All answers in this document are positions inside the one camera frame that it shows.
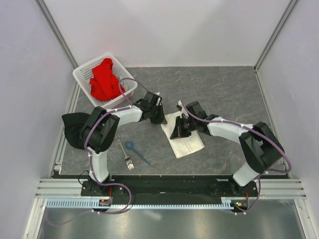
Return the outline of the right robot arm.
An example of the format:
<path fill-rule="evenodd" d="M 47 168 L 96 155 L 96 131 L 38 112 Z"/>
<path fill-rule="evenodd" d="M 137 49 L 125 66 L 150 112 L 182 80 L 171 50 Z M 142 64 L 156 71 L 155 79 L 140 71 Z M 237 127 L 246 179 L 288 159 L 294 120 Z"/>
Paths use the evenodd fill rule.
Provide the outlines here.
<path fill-rule="evenodd" d="M 187 105 L 181 101 L 170 139 L 190 137 L 193 132 L 221 137 L 239 144 L 246 162 L 232 174 L 228 190 L 234 196 L 246 191 L 246 185 L 284 157 L 285 151 L 269 126 L 264 122 L 240 124 L 218 115 L 207 115 L 199 102 Z"/>

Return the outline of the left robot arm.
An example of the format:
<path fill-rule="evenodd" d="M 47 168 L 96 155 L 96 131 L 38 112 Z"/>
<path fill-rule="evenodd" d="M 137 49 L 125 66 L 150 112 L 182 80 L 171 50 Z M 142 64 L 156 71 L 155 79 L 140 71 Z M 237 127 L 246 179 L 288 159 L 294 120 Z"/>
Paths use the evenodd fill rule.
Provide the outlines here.
<path fill-rule="evenodd" d="M 112 145 L 118 127 L 150 120 L 152 124 L 167 124 L 162 97 L 147 92 L 144 98 L 117 109 L 95 107 L 80 131 L 84 149 L 89 157 L 89 176 L 94 180 L 92 190 L 99 196 L 109 192 L 107 150 Z"/>

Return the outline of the white cloth napkin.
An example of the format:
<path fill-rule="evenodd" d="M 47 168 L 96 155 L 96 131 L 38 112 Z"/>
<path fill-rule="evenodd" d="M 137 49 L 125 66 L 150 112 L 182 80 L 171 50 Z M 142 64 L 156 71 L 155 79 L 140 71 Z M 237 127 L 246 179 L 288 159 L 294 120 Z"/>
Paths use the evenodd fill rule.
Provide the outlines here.
<path fill-rule="evenodd" d="M 170 139 L 175 126 L 175 118 L 178 116 L 181 116 L 181 112 L 165 115 L 167 124 L 161 124 L 161 128 L 164 131 L 176 158 L 182 158 L 204 149 L 204 144 L 196 131 L 193 131 L 191 136 L 186 138 Z"/>

